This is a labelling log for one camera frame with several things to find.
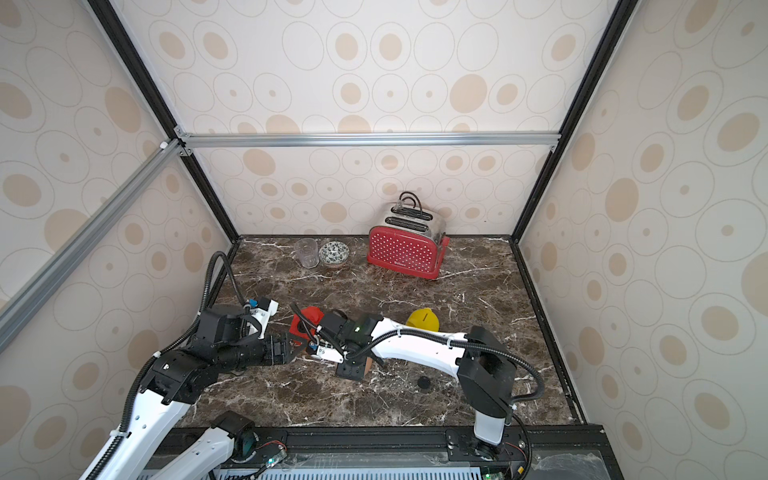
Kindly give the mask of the red piggy bank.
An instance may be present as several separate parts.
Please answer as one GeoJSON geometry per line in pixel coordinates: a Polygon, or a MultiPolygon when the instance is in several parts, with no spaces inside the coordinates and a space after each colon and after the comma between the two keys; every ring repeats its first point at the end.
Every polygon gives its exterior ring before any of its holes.
{"type": "Polygon", "coordinates": [[[315,306],[309,306],[301,310],[303,319],[294,315],[289,332],[301,339],[307,340],[309,344],[318,342],[316,326],[320,324],[324,317],[324,312],[315,306]]]}

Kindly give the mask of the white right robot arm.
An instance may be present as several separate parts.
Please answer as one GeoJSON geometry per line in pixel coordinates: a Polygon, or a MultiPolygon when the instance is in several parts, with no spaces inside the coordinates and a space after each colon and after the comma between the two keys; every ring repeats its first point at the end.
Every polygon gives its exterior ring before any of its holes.
{"type": "Polygon", "coordinates": [[[473,447],[492,460],[503,444],[513,406],[540,398],[545,381],[526,360],[512,354],[487,329],[467,333],[431,332],[382,315],[355,322],[338,311],[314,324],[299,314],[298,328],[308,335],[308,351],[337,364],[336,375],[360,381],[367,364],[387,359],[407,361],[455,378],[475,412],[473,447]]]}

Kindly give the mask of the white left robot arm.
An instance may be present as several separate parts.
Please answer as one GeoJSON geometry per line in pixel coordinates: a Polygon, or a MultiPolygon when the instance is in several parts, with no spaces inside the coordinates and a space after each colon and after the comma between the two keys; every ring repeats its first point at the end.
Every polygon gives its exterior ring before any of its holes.
{"type": "Polygon", "coordinates": [[[163,439],[160,425],[174,426],[220,374],[288,364],[295,358],[286,335],[266,333],[268,320],[277,308],[275,302],[266,298],[248,302],[236,290],[237,306],[208,305],[218,261],[223,262],[222,269],[230,280],[236,281],[227,255],[215,252],[206,270],[201,305],[193,324],[170,346],[155,352],[140,369],[128,391],[120,424],[83,474],[85,479],[105,479],[136,466],[138,453],[129,449],[148,446],[138,438],[139,427],[147,425],[152,440],[163,439]]]}

